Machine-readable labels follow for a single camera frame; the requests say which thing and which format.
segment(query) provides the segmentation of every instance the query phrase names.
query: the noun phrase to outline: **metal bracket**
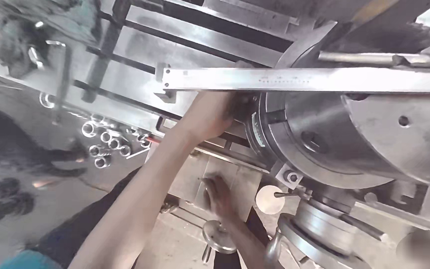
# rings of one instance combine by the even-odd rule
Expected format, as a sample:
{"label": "metal bracket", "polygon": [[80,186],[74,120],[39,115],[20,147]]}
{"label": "metal bracket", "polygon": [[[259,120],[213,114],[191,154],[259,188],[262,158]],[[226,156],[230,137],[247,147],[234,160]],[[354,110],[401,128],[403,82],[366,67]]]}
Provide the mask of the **metal bracket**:
{"label": "metal bracket", "polygon": [[[155,68],[155,80],[157,82],[162,83],[162,77],[164,73],[165,68],[170,68],[170,64],[166,63],[157,63],[157,66]],[[177,92],[176,91],[166,91],[164,92],[154,92],[154,94],[159,97],[162,101],[169,104],[175,104],[177,100]]]}

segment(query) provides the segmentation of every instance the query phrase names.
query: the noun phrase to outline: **metal nut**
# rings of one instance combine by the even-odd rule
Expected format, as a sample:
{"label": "metal nut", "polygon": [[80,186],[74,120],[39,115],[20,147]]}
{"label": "metal nut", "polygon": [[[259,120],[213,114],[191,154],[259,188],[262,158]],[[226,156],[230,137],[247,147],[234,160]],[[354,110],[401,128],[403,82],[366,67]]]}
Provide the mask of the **metal nut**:
{"label": "metal nut", "polygon": [[106,168],[110,166],[110,156],[98,157],[94,160],[94,165],[99,168]]}

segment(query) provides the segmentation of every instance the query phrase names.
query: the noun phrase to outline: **metal bar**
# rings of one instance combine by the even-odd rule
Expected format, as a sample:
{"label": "metal bar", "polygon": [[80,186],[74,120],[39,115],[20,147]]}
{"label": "metal bar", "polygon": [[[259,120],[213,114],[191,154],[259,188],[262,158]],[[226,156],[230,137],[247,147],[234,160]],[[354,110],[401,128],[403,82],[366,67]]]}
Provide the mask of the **metal bar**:
{"label": "metal bar", "polygon": [[430,92],[430,69],[165,68],[164,90]]}
{"label": "metal bar", "polygon": [[345,62],[360,64],[375,64],[394,66],[396,61],[393,56],[405,58],[409,63],[426,67],[430,66],[430,55],[428,54],[404,54],[404,53],[341,53],[321,51],[318,60],[329,62]]}

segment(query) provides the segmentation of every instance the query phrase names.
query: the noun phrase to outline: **human arm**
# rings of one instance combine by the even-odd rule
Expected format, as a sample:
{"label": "human arm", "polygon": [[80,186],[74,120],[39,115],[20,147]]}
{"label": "human arm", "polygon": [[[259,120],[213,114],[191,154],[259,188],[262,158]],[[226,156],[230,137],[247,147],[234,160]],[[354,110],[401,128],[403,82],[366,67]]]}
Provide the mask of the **human arm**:
{"label": "human arm", "polygon": [[160,206],[188,154],[220,135],[231,119],[227,92],[200,92],[147,163],[88,235],[69,269],[130,268],[142,251]]}
{"label": "human arm", "polygon": [[[266,269],[264,260],[266,247],[234,211],[230,189],[224,180],[221,177],[215,177],[214,179],[205,178],[203,181],[210,197],[211,210],[219,217],[222,226],[230,234],[247,268]],[[277,263],[275,268],[283,269],[280,263]]]}

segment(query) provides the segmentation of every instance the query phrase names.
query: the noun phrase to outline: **lever handle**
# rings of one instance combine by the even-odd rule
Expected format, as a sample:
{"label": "lever handle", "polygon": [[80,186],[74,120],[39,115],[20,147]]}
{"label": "lever handle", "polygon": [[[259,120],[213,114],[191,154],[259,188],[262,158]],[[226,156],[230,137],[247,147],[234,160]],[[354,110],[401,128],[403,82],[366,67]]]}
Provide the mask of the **lever handle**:
{"label": "lever handle", "polygon": [[279,255],[281,253],[281,234],[280,230],[277,228],[275,236],[268,243],[265,252],[265,268],[275,268],[276,263],[279,260]]}

